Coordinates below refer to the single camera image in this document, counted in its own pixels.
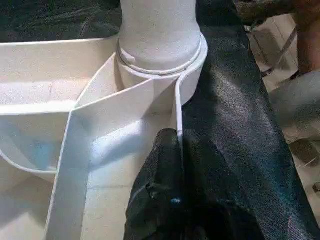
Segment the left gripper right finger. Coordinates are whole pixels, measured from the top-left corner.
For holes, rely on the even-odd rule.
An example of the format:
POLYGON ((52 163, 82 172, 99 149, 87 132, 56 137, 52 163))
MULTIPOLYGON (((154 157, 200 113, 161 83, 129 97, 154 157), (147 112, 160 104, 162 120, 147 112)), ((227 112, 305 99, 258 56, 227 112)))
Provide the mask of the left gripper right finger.
POLYGON ((183 161, 193 239, 263 239, 237 176, 211 140, 186 130, 183 161))

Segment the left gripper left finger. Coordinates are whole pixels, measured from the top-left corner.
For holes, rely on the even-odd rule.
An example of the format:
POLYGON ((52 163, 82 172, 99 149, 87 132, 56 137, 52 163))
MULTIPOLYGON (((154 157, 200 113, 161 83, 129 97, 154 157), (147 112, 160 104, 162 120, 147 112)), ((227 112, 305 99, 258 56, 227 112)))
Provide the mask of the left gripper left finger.
POLYGON ((183 239, 183 173, 177 132, 162 129, 132 186, 125 213, 125 240, 183 239))

